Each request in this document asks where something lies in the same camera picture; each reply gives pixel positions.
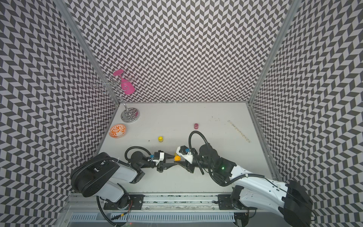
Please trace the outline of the aluminium corner post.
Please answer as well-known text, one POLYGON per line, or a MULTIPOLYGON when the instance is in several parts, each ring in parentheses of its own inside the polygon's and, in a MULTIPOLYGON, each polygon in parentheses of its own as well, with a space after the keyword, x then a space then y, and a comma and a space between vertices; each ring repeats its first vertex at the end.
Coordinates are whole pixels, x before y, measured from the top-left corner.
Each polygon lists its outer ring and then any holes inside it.
POLYGON ((257 97, 257 95, 258 95, 258 93, 259 93, 259 91, 260 91, 260 89, 261 89, 261 87, 262 87, 262 85, 264 83, 264 80, 265 80, 265 78, 267 76, 267 73, 268 73, 268 71, 269 71, 269 69, 270 69, 270 67, 271 67, 271 65, 272 65, 278 51, 279 51, 279 48, 282 45, 282 42, 283 42, 283 40, 284 40, 284 38, 285 38, 285 36, 286 36, 290 26, 291 26, 291 23, 294 20, 294 17, 296 15, 301 3, 302 3, 301 0, 293 0, 291 2, 290 8, 289 8, 289 10, 287 12, 287 15, 286 15, 286 17, 285 17, 285 19, 284 19, 284 21, 282 23, 282 26, 281 26, 278 34, 277 34, 276 40, 275 40, 274 44, 272 45, 272 48, 271 48, 271 51, 270 51, 270 53, 268 55, 266 63, 264 65, 264 67, 262 69, 262 72, 261 72, 260 76, 258 77, 257 83, 256 83, 256 85, 255 85, 255 87, 254 87, 254 89, 252 91, 251 97, 250 97, 250 99, 248 101, 248 105, 251 106, 253 104, 255 98, 257 97))
POLYGON ((100 65, 98 64, 95 56, 93 55, 91 49, 89 48, 83 34, 81 33, 79 27, 77 26, 76 22, 73 19, 73 16, 69 12, 68 7, 65 4, 65 1, 61 0, 54 0, 53 3, 56 5, 56 8, 61 13, 62 18, 67 23, 68 27, 70 28, 73 36, 79 43, 81 49, 83 50, 84 54, 88 58, 91 66, 96 72, 96 75, 98 76, 98 80, 92 85, 94 88, 103 88, 103 92, 108 93, 116 106, 118 107, 120 105, 120 102, 113 91, 112 86, 109 84, 107 77, 105 76, 103 70, 101 69, 100 65))

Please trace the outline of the chrome glass holder stand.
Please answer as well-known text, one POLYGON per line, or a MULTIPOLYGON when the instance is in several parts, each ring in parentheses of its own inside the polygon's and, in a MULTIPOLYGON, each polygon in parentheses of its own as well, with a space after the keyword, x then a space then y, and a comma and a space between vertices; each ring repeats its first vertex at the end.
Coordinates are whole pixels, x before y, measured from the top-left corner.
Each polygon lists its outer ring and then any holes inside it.
POLYGON ((124 123, 133 123, 137 121, 137 119, 140 116, 140 112, 135 107, 128 107, 123 96, 126 95, 122 89, 121 89, 121 80, 117 79, 113 74, 103 74, 105 78, 105 82, 97 82, 97 85, 107 85, 115 94, 115 97, 118 101, 118 104, 120 106, 124 107, 124 110, 121 113, 121 120, 124 123))

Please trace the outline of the aluminium corner post right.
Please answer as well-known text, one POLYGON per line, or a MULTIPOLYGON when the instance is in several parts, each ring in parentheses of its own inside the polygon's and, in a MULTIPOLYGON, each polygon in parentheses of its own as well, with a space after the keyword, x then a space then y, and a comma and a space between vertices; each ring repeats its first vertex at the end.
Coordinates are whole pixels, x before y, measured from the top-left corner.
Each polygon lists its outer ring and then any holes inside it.
POLYGON ((268 73, 268 71, 269 71, 269 69, 270 69, 270 67, 271 67, 271 65, 272 65, 278 51, 279 51, 279 48, 282 45, 282 42, 283 42, 283 40, 284 40, 284 38, 285 38, 285 36, 286 36, 290 26, 291 26, 291 23, 294 20, 294 17, 296 15, 301 3, 302 3, 301 0, 293 0, 291 2, 290 8, 289 8, 289 10, 287 12, 287 15, 286 15, 286 17, 285 17, 285 19, 284 19, 284 21, 282 23, 282 26, 281 26, 278 34, 277 34, 276 40, 275 40, 274 44, 272 45, 272 48, 271 48, 271 51, 270 51, 270 53, 268 55, 266 63, 264 65, 264 67, 262 69, 262 72, 261 72, 260 76, 258 77, 257 83, 256 83, 256 85, 255 85, 255 87, 254 87, 254 89, 252 91, 251 97, 250 97, 250 99, 248 101, 248 105, 251 106, 253 104, 255 98, 257 97, 257 95, 258 95, 258 93, 259 93, 259 91, 260 91, 260 89, 261 89, 261 87, 262 87, 262 85, 264 83, 264 80, 265 80, 265 78, 267 76, 267 73, 268 73))

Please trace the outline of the orange patterned ceramic bowl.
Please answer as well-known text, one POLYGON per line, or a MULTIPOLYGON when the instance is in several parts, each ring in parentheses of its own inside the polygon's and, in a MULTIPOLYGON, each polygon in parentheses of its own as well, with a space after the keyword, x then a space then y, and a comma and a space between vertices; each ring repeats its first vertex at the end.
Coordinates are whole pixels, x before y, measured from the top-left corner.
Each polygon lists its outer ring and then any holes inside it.
POLYGON ((116 124, 112 126, 109 130, 110 137, 114 139, 118 139, 123 137, 126 134, 127 127, 123 124, 116 124))

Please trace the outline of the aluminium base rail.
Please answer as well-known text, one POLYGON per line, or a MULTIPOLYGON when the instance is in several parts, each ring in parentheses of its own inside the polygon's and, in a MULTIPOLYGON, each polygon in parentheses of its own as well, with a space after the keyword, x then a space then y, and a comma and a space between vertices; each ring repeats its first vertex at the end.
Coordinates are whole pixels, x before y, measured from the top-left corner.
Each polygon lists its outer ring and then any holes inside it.
POLYGON ((236 191, 232 193, 130 193, 123 196, 128 201, 118 208, 116 202, 107 201, 100 197, 101 206, 106 211, 123 211, 129 206, 133 211, 144 212, 207 212, 231 211, 245 212, 249 210, 262 210, 267 212, 278 211, 284 207, 284 202, 273 203, 265 196, 251 191, 236 191))

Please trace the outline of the aluminium corner post left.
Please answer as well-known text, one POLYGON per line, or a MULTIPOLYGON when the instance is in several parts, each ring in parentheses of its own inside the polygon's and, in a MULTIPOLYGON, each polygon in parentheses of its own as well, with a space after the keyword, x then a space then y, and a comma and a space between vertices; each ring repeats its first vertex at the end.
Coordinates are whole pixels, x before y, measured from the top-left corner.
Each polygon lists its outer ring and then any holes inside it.
POLYGON ((98 64, 95 56, 93 55, 91 49, 89 48, 83 34, 81 33, 79 27, 77 26, 76 22, 73 19, 73 16, 69 12, 68 7, 65 4, 65 1, 61 0, 54 0, 53 3, 56 5, 56 8, 61 13, 62 18, 67 23, 68 27, 70 28, 73 36, 79 43, 81 49, 83 50, 84 54, 88 58, 91 66, 96 72, 96 75, 98 76, 98 80, 92 85, 94 88, 103 88, 103 92, 108 93, 116 106, 118 107, 120 105, 120 102, 113 91, 112 86, 109 84, 107 77, 105 76, 103 70, 101 69, 100 65, 98 64))

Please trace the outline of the pink plastic wine glass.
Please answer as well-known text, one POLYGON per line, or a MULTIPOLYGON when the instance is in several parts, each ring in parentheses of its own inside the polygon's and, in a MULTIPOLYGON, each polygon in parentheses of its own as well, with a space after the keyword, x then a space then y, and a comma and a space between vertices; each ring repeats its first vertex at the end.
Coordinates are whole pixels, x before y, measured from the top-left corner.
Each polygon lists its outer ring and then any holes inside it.
POLYGON ((121 89, 122 89, 122 91, 126 95, 131 95, 136 90, 135 90, 134 86, 132 85, 132 83, 129 80, 125 79, 123 74, 124 74, 124 70, 117 70, 117 71, 115 71, 113 73, 113 76, 115 76, 117 79, 121 80, 121 89))

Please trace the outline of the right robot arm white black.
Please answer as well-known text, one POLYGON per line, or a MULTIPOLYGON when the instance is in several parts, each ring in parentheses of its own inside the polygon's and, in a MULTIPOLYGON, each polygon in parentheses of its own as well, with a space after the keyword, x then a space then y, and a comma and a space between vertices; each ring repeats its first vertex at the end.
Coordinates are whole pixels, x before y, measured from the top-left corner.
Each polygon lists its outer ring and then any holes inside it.
POLYGON ((272 212, 292 227, 308 227, 316 218, 309 194, 297 181, 279 182, 252 173, 220 157, 210 145, 202 145, 199 152, 180 146, 176 154, 184 160, 177 163, 188 172, 200 167, 219 186, 232 187, 232 200, 237 208, 272 212))

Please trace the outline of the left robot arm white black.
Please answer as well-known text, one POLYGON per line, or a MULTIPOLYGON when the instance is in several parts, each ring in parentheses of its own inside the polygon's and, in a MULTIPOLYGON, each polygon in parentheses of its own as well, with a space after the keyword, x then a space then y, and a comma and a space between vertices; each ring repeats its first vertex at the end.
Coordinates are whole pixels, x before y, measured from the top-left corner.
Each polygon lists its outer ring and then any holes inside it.
POLYGON ((71 173, 72 189, 84 197, 97 195, 119 202, 127 192, 122 186, 113 183, 112 178, 136 184, 145 175, 142 171, 144 168, 154 168, 162 173, 177 165, 175 162, 167 162, 169 159, 174 160, 173 155, 162 151, 151 154, 147 149, 138 146, 127 149, 124 156, 126 163, 102 152, 75 168, 71 173))

